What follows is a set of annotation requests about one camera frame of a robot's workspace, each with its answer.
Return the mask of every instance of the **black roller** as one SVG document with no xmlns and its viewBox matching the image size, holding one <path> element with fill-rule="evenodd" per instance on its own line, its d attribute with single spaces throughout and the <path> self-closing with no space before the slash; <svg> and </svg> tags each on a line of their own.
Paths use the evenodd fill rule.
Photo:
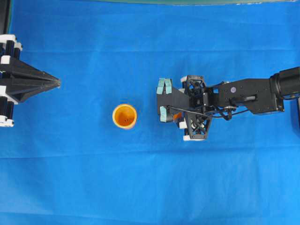
<svg viewBox="0 0 300 225">
<path fill-rule="evenodd" d="M 6 116 L 9 120 L 13 119 L 13 113 L 14 113 L 14 103 L 8 102 L 7 103 L 7 110 L 6 110 Z"/>
<path fill-rule="evenodd" d="M 0 115 L 6 116 L 8 106 L 8 98 L 7 97 L 0 97 Z"/>
<path fill-rule="evenodd" d="M 270 84 L 278 98 L 298 98 L 300 96 L 300 67 L 274 74 L 270 78 Z"/>
<path fill-rule="evenodd" d="M 20 49 L 19 48 L 14 49 L 14 58 L 16 58 L 17 60 L 20 58 Z"/>
<path fill-rule="evenodd" d="M 7 41 L 6 47 L 5 47 L 5 55 L 13 56 L 14 55 L 14 46 L 15 46 L 14 41 Z"/>
</svg>

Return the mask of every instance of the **blue fabric surface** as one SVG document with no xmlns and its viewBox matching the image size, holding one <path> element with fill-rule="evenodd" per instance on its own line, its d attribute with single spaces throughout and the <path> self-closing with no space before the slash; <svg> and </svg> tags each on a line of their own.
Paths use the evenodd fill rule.
<svg viewBox="0 0 300 225">
<path fill-rule="evenodd" d="M 300 128 L 285 113 L 214 120 L 183 142 L 156 86 L 269 78 L 300 65 L 300 3 L 156 6 L 15 0 L 21 60 L 62 80 L 1 129 L 0 224 L 299 224 Z M 121 130 L 115 106 L 132 104 Z"/>
</svg>

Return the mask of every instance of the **orange cup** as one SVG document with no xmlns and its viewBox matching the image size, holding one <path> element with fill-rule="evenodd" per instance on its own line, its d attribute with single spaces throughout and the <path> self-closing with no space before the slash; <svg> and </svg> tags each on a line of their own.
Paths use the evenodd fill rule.
<svg viewBox="0 0 300 225">
<path fill-rule="evenodd" d="M 137 113 L 133 106 L 128 104 L 118 105 L 113 113 L 112 120 L 115 125 L 122 129 L 131 129 L 134 127 L 137 119 Z"/>
</svg>

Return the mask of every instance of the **orange cup rim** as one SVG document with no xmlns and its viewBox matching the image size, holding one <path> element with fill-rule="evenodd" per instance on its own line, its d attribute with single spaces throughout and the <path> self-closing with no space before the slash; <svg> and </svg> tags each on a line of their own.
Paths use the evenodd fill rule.
<svg viewBox="0 0 300 225">
<path fill-rule="evenodd" d="M 127 126 L 122 126 L 120 124 L 117 123 L 116 119 L 115 119 L 115 114 L 117 112 L 118 109 L 122 108 L 122 107 L 129 107 L 130 109 L 133 110 L 134 114 L 135 114 L 135 119 L 132 121 L 131 124 L 127 125 Z M 131 129 L 135 123 L 136 123 L 136 119 L 137 119 L 137 113 L 136 113 L 136 110 L 135 108 L 132 106 L 132 105 L 129 105 L 129 104 L 121 104 L 121 105 L 118 105 L 114 110 L 113 110 L 113 113 L 112 113 L 112 120 L 114 122 L 114 124 L 120 128 L 123 128 L 123 129 Z"/>
</svg>

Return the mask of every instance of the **wire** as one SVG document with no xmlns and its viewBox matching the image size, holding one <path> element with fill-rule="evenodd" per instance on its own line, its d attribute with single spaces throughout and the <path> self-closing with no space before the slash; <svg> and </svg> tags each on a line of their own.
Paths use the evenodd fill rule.
<svg viewBox="0 0 300 225">
<path fill-rule="evenodd" d="M 240 112 L 233 113 L 232 115 L 234 116 L 234 115 L 241 114 L 241 113 L 244 113 L 244 112 L 247 112 L 247 111 L 249 111 L 249 110 L 246 109 L 246 110 L 243 110 L 243 111 L 240 111 Z"/>
<path fill-rule="evenodd" d="M 179 111 L 187 112 L 187 113 L 193 113 L 193 114 L 201 115 L 201 116 L 212 117 L 212 118 L 222 118 L 222 116 L 210 116 L 210 115 L 206 115 L 204 113 L 189 111 L 189 110 L 186 110 L 186 109 L 180 109 L 180 108 L 176 108 L 176 107 L 173 107 L 173 106 L 170 106 L 170 105 L 167 105 L 167 107 L 169 107 L 171 109 L 176 109 L 176 110 L 179 110 Z"/>
<path fill-rule="evenodd" d="M 211 118 L 223 118 L 223 116 L 210 116 L 210 115 L 207 115 L 207 114 L 204 114 L 204 113 L 189 111 L 189 110 L 186 110 L 186 109 L 180 109 L 180 108 L 176 108 L 176 107 L 173 107 L 173 106 L 170 106 L 170 105 L 167 105 L 167 107 L 169 107 L 171 109 L 175 109 L 175 110 L 179 110 L 179 111 L 183 111 L 183 112 L 187 112 L 187 113 L 193 113 L 193 114 L 197 114 L 197 115 L 201 115 L 201 116 L 211 117 Z M 236 113 L 233 113 L 232 116 L 237 115 L 237 114 L 241 114 L 241 113 L 245 113 L 247 111 L 249 111 L 249 110 L 246 109 L 246 110 L 243 110 L 243 111 L 240 111 L 240 112 L 236 112 Z"/>
</svg>

